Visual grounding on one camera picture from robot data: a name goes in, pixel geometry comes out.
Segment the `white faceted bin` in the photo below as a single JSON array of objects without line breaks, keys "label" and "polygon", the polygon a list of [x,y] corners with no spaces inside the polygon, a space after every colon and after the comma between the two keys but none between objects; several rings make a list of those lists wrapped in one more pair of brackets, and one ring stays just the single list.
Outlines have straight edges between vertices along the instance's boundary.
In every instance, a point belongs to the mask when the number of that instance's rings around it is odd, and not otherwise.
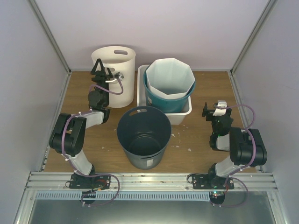
[{"label": "white faceted bin", "polygon": [[155,60],[146,70],[147,87],[164,99],[186,96],[195,83],[189,65],[175,58]]}]

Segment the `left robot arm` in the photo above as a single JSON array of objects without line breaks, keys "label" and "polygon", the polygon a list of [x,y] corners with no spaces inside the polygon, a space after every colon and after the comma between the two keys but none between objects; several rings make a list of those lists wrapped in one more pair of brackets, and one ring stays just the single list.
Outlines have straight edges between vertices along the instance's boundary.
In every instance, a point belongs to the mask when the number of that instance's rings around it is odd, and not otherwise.
[{"label": "left robot arm", "polygon": [[106,123],[110,110],[109,84],[113,77],[110,69],[105,70],[102,60],[96,60],[91,75],[94,77],[88,93],[89,111],[77,114],[59,114],[50,136],[49,146],[61,154],[74,169],[74,173],[81,175],[80,183],[87,189],[96,184],[96,174],[83,151],[85,130],[92,126]]}]

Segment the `dark grey round bin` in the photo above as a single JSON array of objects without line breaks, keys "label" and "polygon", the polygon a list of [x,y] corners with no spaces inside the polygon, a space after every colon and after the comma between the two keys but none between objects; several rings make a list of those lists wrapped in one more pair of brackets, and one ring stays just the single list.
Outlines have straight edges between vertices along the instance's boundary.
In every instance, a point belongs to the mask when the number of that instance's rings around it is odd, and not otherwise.
[{"label": "dark grey round bin", "polygon": [[128,160],[142,170],[152,169],[161,162],[171,139],[168,117],[151,106],[138,106],[127,111],[116,131]]}]

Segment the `teal round bin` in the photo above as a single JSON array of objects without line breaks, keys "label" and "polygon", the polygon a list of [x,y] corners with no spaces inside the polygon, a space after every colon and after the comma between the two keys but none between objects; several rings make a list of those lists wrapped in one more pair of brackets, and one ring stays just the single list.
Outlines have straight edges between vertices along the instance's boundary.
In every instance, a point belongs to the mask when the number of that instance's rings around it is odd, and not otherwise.
[{"label": "teal round bin", "polygon": [[161,110],[164,113],[179,113],[182,112],[185,104],[188,102],[188,98],[191,96],[191,94],[195,90],[196,81],[192,84],[190,90],[188,91],[187,95],[182,98],[177,99],[164,99],[161,98],[154,93],[152,93],[147,84],[147,70],[149,68],[149,65],[146,67],[144,73],[143,73],[143,86],[145,88],[145,101],[146,106],[152,106],[154,108],[157,108]]}]

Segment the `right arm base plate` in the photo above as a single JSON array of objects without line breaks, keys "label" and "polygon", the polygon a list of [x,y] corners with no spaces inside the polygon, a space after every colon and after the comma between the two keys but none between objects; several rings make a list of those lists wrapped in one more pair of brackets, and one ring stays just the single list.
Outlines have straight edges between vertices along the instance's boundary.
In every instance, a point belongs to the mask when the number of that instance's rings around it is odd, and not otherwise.
[{"label": "right arm base plate", "polygon": [[189,174],[186,180],[192,184],[193,189],[225,190],[235,188],[232,178],[226,181],[226,177],[218,177],[216,175]]}]

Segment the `white rectangular tub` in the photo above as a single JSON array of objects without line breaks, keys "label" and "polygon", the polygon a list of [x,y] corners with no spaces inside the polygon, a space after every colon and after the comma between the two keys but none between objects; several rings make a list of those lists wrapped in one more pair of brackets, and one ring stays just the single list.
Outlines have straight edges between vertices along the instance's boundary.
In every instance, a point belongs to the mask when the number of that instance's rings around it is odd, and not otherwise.
[{"label": "white rectangular tub", "polygon": [[[146,96],[145,96],[145,87],[143,84],[143,74],[148,65],[141,65],[137,70],[137,97],[136,105],[145,106],[146,105]],[[186,102],[183,110],[180,113],[166,113],[170,123],[172,125],[180,125],[186,115],[190,114],[192,111],[191,97],[189,96],[188,101]]]}]

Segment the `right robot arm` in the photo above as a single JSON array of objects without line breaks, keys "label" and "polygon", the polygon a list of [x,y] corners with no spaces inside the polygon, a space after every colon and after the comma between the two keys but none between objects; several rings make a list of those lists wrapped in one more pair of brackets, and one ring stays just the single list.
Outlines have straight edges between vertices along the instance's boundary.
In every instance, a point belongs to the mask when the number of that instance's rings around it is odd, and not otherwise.
[{"label": "right robot arm", "polygon": [[[232,109],[245,107],[251,110],[253,119],[245,127],[233,127]],[[232,176],[247,168],[264,165],[267,161],[267,151],[259,130],[252,129],[256,114],[244,104],[228,106],[226,101],[219,100],[214,109],[208,109],[205,103],[202,117],[211,122],[212,134],[209,145],[215,151],[229,152],[229,156],[209,168],[206,175],[207,184],[212,189],[231,187]]]}]

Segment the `aluminium frame post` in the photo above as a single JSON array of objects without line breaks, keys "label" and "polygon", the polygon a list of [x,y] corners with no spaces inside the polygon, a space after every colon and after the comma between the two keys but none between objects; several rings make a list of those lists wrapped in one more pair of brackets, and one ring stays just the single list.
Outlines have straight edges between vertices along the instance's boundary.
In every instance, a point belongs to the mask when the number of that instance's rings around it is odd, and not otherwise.
[{"label": "aluminium frame post", "polygon": [[70,69],[65,57],[63,56],[63,53],[62,53],[58,43],[56,42],[56,39],[55,39],[50,27],[48,26],[47,21],[46,21],[44,15],[42,14],[37,2],[35,0],[28,0],[28,3],[30,5],[31,9],[33,10],[38,22],[42,26],[42,29],[44,30],[50,44],[52,45],[55,53],[58,56],[61,64],[63,65],[64,69],[66,70],[68,76],[70,76],[71,69]]},{"label": "aluminium frame post", "polygon": [[250,46],[252,45],[253,41],[255,40],[256,36],[258,35],[260,29],[262,28],[263,24],[266,22],[268,16],[270,15],[271,11],[273,10],[277,0],[268,0],[264,9],[262,10],[261,15],[259,16],[257,22],[255,23],[248,39],[246,40],[240,54],[238,55],[234,65],[230,69],[230,74],[233,76],[236,72],[238,66],[240,65],[242,59],[244,58],[245,54],[249,50]]}]

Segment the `white cylindrical bin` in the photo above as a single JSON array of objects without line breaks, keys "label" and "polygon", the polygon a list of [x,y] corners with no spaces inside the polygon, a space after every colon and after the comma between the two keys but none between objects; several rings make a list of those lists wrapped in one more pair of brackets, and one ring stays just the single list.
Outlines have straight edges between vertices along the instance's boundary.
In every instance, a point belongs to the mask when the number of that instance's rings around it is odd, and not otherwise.
[{"label": "white cylindrical bin", "polygon": [[112,74],[120,72],[124,79],[117,84],[109,84],[109,107],[122,108],[128,106],[134,99],[135,82],[134,50],[121,46],[108,46],[95,50],[91,54],[93,63],[100,58],[105,69],[110,68]]}]

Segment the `right aluminium frame post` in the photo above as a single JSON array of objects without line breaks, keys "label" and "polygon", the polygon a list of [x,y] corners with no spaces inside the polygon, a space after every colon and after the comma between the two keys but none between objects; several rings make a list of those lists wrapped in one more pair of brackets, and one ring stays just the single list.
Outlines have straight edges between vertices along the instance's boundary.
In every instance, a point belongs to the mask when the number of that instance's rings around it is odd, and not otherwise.
[{"label": "right aluminium frame post", "polygon": [[273,10],[277,0],[268,0],[264,9],[262,10],[261,15],[259,16],[257,22],[255,23],[248,39],[246,40],[240,54],[238,55],[234,65],[230,69],[230,74],[233,76],[236,72],[238,66],[240,65],[242,59],[244,58],[245,54],[249,50],[250,46],[252,45],[253,41],[255,40],[256,36],[258,35],[260,29],[262,28],[263,24],[266,22],[268,16],[270,15],[271,11]]}]

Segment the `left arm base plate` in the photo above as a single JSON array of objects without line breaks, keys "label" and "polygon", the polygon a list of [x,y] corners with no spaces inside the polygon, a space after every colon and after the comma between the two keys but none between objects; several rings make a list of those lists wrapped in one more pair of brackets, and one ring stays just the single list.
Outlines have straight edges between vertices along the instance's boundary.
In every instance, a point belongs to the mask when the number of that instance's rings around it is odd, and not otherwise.
[{"label": "left arm base plate", "polygon": [[65,183],[70,189],[104,190],[110,187],[110,176],[84,177],[72,174],[71,179]]}]

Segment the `left aluminium frame post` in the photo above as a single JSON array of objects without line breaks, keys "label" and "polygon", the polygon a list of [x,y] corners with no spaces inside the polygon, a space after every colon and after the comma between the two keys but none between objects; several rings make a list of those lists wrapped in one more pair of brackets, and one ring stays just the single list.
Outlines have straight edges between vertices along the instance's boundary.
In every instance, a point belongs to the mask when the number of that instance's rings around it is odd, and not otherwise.
[{"label": "left aluminium frame post", "polygon": [[63,56],[63,53],[62,53],[58,43],[56,42],[56,39],[55,39],[50,27],[48,26],[47,21],[46,21],[44,15],[42,14],[37,2],[35,0],[28,0],[28,3],[30,5],[31,9],[33,10],[38,22],[42,26],[42,29],[44,30],[50,44],[52,45],[55,53],[58,56],[61,64],[63,65],[64,69],[66,70],[68,76],[70,76],[71,69],[70,69],[65,57]]}]

